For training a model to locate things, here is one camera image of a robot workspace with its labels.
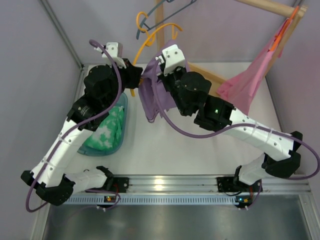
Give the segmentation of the yellow plastic hanger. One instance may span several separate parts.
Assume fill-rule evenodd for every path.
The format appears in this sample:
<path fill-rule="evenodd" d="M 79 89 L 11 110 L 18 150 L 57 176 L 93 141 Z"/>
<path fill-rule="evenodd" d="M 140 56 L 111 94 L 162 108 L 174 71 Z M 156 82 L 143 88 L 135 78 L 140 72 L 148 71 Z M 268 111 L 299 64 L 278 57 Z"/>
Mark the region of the yellow plastic hanger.
<path fill-rule="evenodd" d="M 133 60 L 133 65 L 135 66 L 137 64 L 137 61 L 142 53 L 142 51 L 144 50 L 145 47 L 150 47 L 154 44 L 155 40 L 156 40 L 156 35 L 157 33 L 160 32 L 160 30 L 163 30 L 164 28 L 171 26 L 171 39 L 175 40 L 178 36 L 178 31 L 182 32 L 183 29 L 176 23 L 165 23 L 162 26 L 158 27 L 154 32 L 152 33 L 148 33 L 146 28 L 142 28 L 139 24 L 139 19 L 140 16 L 143 15 L 144 17 L 146 17 L 148 19 L 148 15 L 143 12 L 140 11 L 137 15 L 136 15 L 136 26 L 137 29 L 140 30 L 141 32 L 146 34 L 146 40 L 144 41 L 144 43 L 141 45 L 141 47 L 139 48 L 137 54 L 134 57 Z"/>

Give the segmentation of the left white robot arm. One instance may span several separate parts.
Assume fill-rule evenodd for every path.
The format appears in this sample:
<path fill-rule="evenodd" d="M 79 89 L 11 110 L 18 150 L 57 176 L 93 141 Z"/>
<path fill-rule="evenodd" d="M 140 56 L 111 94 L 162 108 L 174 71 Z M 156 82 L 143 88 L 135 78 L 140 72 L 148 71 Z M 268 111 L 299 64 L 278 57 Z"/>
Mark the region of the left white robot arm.
<path fill-rule="evenodd" d="M 113 184 L 111 171 L 96 166 L 78 173 L 65 173 L 83 143 L 98 129 L 125 89 L 135 89 L 143 72 L 124 59 L 124 67 L 98 65 L 84 78 L 84 94 L 73 103 L 57 139 L 47 154 L 21 179 L 45 202 L 60 206 L 72 194 L 89 189 L 108 190 Z"/>

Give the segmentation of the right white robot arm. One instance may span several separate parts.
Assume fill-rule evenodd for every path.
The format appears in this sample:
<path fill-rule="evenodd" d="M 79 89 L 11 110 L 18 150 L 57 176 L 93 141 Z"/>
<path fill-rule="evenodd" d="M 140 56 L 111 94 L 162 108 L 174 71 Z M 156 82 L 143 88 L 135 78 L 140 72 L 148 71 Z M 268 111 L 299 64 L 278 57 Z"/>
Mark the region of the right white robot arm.
<path fill-rule="evenodd" d="M 210 95 L 211 82 L 197 72 L 181 66 L 168 72 L 162 64 L 157 76 L 182 116 L 195 114 L 193 122 L 200 128 L 214 133 L 223 131 L 263 152 L 252 162 L 236 168 L 233 184 L 237 190 L 269 176 L 288 179 L 300 167 L 301 155 L 297 152 L 298 141 L 303 137 L 300 132 L 280 136 L 260 125 L 233 104 Z"/>

